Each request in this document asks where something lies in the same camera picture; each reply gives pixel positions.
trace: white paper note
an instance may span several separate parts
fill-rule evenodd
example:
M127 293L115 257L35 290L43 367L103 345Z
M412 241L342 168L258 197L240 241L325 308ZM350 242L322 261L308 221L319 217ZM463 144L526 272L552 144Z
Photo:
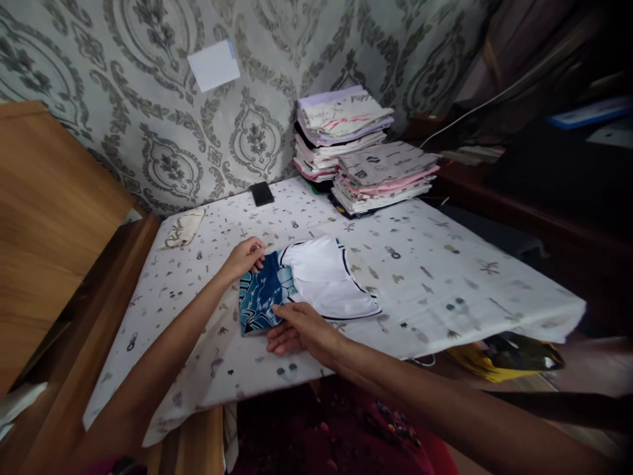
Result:
M231 40L224 40L187 57L201 92L239 78Z

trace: black phone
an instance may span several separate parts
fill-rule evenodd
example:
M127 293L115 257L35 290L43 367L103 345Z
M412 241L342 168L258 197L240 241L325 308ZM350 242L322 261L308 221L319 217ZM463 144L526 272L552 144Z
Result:
M255 206L267 205L268 203L275 201L275 198L272 196L270 188L268 188L268 184L265 181L251 185L250 189L253 193Z

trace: white tablecloth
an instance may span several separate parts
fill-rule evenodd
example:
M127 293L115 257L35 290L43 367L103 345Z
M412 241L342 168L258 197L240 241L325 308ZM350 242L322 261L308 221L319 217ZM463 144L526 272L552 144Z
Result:
M580 298L419 200L349 221L301 178L270 188L275 202L259 208L250 193L202 206L204 220L185 248L159 249L178 215L162 223L84 414L86 427L143 352L248 236L262 238L270 251L300 239L336 236L349 249L356 280L377 293L384 311L333 326L397 358L506 330L563 342L584 312ZM236 284L209 320L160 404L146 446L193 412L331 373L307 353L268 354L265 336L242 337L238 293Z

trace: stack of folded clothes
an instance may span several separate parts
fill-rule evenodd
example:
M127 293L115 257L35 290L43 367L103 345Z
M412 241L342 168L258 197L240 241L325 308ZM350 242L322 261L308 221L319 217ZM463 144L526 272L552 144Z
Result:
M308 180L334 179L340 157L383 142L393 111L362 86L299 99L295 166Z
M332 194L350 215L393 205L431 189L440 157L405 142L346 154L339 159Z

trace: damask wallpaper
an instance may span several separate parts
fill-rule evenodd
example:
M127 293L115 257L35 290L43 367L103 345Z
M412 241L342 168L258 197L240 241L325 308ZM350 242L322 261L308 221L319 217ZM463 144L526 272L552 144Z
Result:
M295 101L362 84L442 111L493 0L2 0L0 98L41 100L158 216L293 173ZM241 77L201 93L187 56L231 38Z

